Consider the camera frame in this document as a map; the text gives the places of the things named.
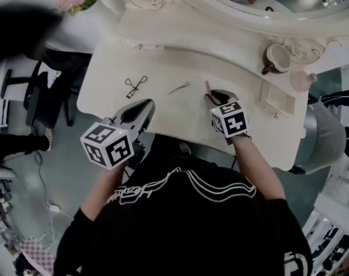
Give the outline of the grey shell chair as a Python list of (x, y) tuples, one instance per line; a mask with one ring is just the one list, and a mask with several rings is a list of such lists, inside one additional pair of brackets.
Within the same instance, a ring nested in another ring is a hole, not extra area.
[(296, 175), (309, 175), (337, 162), (344, 154), (346, 132), (321, 101), (306, 108), (302, 138), (293, 167)]

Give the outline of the white vanity dressing table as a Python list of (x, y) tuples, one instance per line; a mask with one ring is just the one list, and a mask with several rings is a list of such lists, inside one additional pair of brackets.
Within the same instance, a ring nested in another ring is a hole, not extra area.
[[(129, 103), (150, 98), (156, 105), (148, 127), (160, 133), (229, 153), (211, 127), (205, 82), (235, 93), (250, 121), (250, 135), (273, 166), (293, 167), (302, 138), (307, 92), (296, 93), (290, 74), (320, 73), (349, 62), (349, 9), (326, 17), (296, 19), (252, 9), (234, 9), (216, 0), (123, 0), (115, 15), (101, 0), (86, 15), (101, 32), (77, 100), (78, 109), (99, 118)], [(289, 71), (261, 74), (263, 53), (285, 47)], [(148, 80), (130, 99), (143, 76)], [(167, 95), (189, 82), (190, 86)], [(263, 82), (295, 98), (294, 116), (274, 119), (258, 106)]]

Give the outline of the black office chair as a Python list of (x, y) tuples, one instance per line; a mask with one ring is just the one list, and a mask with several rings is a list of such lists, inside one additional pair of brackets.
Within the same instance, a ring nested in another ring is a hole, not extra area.
[[(4, 97), (10, 86), (27, 83), (23, 101), (27, 110), (26, 125), (32, 126), (38, 121), (46, 128), (53, 129), (61, 108), (64, 109), (66, 124), (71, 127), (74, 119), (70, 118), (68, 102), (71, 96), (79, 95), (79, 87), (74, 83), (85, 75), (92, 54), (81, 52), (57, 51), (46, 48), (39, 58), (31, 76), (13, 77), (12, 70), (5, 73), (0, 96)], [(41, 65), (60, 72), (51, 87), (47, 86), (46, 71), (41, 71)]]

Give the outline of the person's right forearm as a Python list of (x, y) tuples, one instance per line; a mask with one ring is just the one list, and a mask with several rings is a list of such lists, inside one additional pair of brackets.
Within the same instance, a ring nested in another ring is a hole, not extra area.
[(285, 200), (285, 192), (275, 171), (247, 136), (231, 138), (240, 172), (267, 200)]

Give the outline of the white vase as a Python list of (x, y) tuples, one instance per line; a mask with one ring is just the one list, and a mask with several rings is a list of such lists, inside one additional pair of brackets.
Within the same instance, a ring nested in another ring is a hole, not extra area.
[(124, 13), (126, 7), (123, 0), (101, 0), (102, 3), (110, 9), (115, 15), (120, 16)]

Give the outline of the person's black printed shirt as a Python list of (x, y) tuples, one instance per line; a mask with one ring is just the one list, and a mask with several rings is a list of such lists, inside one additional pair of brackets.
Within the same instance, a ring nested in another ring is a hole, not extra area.
[(310, 276), (312, 253), (287, 200), (156, 135), (94, 221), (79, 208), (53, 276)]

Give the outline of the thin metal hair clip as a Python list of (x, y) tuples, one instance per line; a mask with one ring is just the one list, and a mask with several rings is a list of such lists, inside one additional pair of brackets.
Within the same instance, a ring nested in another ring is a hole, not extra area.
[(181, 86), (175, 88), (174, 90), (170, 91), (167, 95), (170, 95), (170, 94), (174, 93), (175, 91), (178, 91), (178, 90), (180, 90), (180, 89), (184, 89), (184, 88), (186, 88), (186, 87), (188, 87), (188, 86), (190, 86), (190, 83), (189, 83), (189, 82), (186, 82), (186, 83), (184, 83), (183, 85), (181, 85)]

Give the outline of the brown and white mug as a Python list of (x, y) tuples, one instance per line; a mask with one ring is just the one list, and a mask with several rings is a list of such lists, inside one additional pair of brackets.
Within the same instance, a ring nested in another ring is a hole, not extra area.
[(290, 69), (291, 62), (289, 52), (285, 47), (280, 44), (271, 44), (264, 50), (264, 67), (261, 70), (261, 74), (266, 75), (269, 72), (287, 72)]

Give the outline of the white drawer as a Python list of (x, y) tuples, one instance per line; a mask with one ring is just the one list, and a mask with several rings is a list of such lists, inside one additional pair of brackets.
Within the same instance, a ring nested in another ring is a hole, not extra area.
[(274, 119), (290, 118), (294, 116), (295, 98), (274, 85), (263, 82), (258, 106)]

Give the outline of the black eyelash curler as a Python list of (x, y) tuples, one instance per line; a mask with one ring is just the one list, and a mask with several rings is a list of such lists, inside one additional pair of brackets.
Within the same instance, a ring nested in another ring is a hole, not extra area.
[(135, 92), (137, 92), (139, 90), (139, 86), (142, 84), (142, 83), (145, 83), (146, 81), (148, 80), (147, 76), (143, 76), (135, 85), (132, 83), (132, 81), (127, 78), (125, 80), (125, 84), (127, 86), (130, 86), (131, 87), (131, 90), (130, 92), (126, 95), (126, 97), (128, 99), (132, 98), (135, 94)]

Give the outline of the pink checkered cloth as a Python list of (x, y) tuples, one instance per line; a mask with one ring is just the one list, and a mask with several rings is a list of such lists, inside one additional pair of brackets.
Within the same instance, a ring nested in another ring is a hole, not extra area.
[(25, 239), (19, 244), (24, 257), (42, 276), (53, 276), (55, 256), (36, 238)]

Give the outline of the white display shelf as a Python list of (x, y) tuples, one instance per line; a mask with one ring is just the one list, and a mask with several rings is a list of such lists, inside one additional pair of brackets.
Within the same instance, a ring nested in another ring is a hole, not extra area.
[(349, 256), (349, 171), (329, 174), (302, 231), (313, 254), (312, 276), (343, 274)]

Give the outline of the person's left forearm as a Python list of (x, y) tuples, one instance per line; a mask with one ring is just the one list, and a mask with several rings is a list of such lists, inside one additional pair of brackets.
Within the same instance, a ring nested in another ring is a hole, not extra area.
[(120, 165), (114, 170), (105, 170), (100, 173), (93, 188), (80, 207), (85, 216), (94, 221), (108, 198), (122, 184), (125, 165)]

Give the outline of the pink glass bottle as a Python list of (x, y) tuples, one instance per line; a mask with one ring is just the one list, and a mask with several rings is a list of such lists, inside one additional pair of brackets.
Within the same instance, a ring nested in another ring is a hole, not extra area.
[(305, 71), (297, 71), (290, 74), (290, 84), (296, 93), (308, 91), (315, 82), (317, 82), (315, 73), (307, 74)]

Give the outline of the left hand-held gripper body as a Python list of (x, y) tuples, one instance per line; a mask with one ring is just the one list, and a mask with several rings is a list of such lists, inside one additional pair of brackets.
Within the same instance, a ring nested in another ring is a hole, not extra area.
[(147, 128), (146, 117), (136, 117), (129, 122), (119, 116), (95, 122), (81, 137), (80, 142), (92, 163), (112, 170), (124, 163), (136, 169), (145, 154), (139, 141)]

